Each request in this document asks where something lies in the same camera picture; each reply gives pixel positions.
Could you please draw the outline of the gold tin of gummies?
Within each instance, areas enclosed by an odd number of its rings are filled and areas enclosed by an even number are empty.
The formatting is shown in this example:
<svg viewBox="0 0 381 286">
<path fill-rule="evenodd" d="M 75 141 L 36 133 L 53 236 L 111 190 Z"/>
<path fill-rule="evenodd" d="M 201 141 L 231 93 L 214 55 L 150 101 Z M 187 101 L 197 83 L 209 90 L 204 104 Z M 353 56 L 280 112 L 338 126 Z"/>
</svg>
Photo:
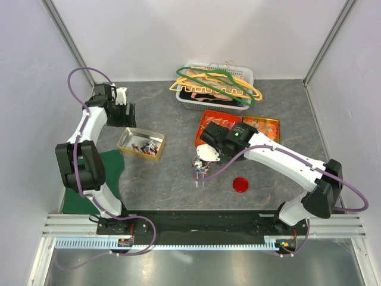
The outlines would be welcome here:
<svg viewBox="0 0 381 286">
<path fill-rule="evenodd" d="M 247 125 L 256 128 L 259 132 L 265 134 L 268 138 L 280 142 L 280 121 L 266 117 L 255 117 L 244 115 L 242 121 Z"/>
</svg>

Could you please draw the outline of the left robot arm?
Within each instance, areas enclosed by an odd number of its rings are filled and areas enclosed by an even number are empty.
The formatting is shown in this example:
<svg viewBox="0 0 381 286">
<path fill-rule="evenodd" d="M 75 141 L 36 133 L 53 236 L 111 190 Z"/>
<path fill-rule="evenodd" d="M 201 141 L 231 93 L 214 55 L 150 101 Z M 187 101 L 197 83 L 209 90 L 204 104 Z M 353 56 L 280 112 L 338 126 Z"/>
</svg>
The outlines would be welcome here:
<svg viewBox="0 0 381 286">
<path fill-rule="evenodd" d="M 82 104 L 82 117 L 67 142 L 55 147 L 61 179 L 66 188 L 87 198 L 98 211 L 89 216 L 98 234 L 132 235 L 133 221 L 124 204 L 106 183 L 106 170 L 96 148 L 101 129 L 107 126 L 136 127 L 135 104 L 127 100 L 128 89 L 101 83 Z"/>
</svg>

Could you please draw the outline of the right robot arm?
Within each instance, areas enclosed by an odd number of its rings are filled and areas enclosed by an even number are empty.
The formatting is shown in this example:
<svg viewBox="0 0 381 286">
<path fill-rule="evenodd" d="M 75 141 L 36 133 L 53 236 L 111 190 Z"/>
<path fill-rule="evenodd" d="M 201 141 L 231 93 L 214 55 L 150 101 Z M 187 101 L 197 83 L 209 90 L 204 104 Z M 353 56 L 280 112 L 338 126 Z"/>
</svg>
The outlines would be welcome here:
<svg viewBox="0 0 381 286">
<path fill-rule="evenodd" d="M 231 129 L 211 122 L 201 133 L 203 144 L 197 146 L 198 158 L 206 162 L 224 161 L 225 167 L 245 158 L 266 165 L 287 176 L 303 188 L 303 193 L 285 201 L 276 210 L 273 229 L 287 234 L 298 223 L 309 217 L 331 217 L 342 191 L 342 165 L 311 159 L 292 151 L 268 138 L 244 122 Z"/>
</svg>

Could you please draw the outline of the gold tin of candies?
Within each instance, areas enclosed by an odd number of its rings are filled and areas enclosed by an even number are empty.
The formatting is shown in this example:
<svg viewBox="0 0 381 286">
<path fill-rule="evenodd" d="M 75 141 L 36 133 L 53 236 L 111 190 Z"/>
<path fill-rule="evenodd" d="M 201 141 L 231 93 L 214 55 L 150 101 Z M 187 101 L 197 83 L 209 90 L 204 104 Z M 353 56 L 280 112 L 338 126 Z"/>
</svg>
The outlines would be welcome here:
<svg viewBox="0 0 381 286">
<path fill-rule="evenodd" d="M 121 152 L 152 161 L 160 159 L 164 146 L 163 134 L 141 128 L 125 128 L 117 143 Z"/>
</svg>

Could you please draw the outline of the orange tray of lollipops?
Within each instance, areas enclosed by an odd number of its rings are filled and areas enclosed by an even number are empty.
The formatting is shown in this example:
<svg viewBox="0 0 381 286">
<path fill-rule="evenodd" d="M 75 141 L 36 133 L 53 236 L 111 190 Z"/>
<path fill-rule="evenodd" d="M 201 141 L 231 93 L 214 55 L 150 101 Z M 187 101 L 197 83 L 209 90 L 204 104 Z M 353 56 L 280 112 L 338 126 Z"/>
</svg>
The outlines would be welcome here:
<svg viewBox="0 0 381 286">
<path fill-rule="evenodd" d="M 198 130 L 196 131 L 195 146 L 198 147 L 199 145 L 205 144 L 205 142 L 201 140 L 201 134 L 209 123 L 216 123 L 219 126 L 231 129 L 235 123 L 241 121 L 242 118 L 236 115 L 212 110 L 204 111 L 198 126 Z"/>
</svg>

